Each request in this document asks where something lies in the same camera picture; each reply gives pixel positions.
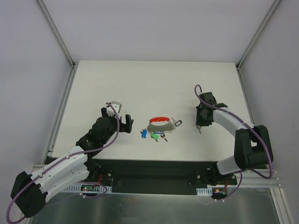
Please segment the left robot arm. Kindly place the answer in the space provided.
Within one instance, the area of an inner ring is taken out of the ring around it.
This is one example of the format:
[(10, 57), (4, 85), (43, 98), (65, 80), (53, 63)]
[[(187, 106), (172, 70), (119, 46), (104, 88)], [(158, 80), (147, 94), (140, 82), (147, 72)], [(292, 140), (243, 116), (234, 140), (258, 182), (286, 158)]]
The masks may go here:
[(93, 182), (98, 178), (99, 171), (93, 157), (111, 146), (119, 133), (130, 133), (132, 130), (134, 121), (130, 115), (125, 116), (125, 123), (121, 121), (121, 107), (121, 103), (107, 102), (101, 109), (102, 116), (65, 155), (30, 174), (23, 171), (17, 175), (11, 191), (12, 201), (6, 212), (8, 223), (12, 223), (10, 210), (13, 204), (20, 209), (24, 218), (30, 218), (66, 187), (85, 179)]

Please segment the key holder with red handle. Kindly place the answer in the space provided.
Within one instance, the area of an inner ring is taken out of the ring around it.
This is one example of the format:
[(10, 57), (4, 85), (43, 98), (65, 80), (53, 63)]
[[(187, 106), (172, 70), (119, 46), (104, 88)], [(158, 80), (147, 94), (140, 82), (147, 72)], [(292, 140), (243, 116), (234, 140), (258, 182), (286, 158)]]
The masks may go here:
[(148, 132), (172, 132), (174, 131), (175, 125), (172, 123), (169, 117), (154, 117), (149, 120), (149, 124), (147, 126)]

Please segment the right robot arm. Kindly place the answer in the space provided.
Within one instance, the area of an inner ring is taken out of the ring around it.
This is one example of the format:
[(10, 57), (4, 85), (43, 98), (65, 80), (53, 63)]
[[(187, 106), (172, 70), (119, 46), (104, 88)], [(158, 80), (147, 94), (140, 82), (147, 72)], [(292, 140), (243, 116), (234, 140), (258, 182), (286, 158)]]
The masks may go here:
[(217, 123), (234, 138), (234, 152), (226, 159), (215, 162), (201, 178), (215, 186), (226, 180), (227, 175), (252, 170), (264, 179), (273, 177), (273, 152), (268, 129), (248, 124), (232, 113), (226, 104), (217, 103), (211, 92), (196, 93), (199, 105), (196, 107), (196, 127), (201, 131)]

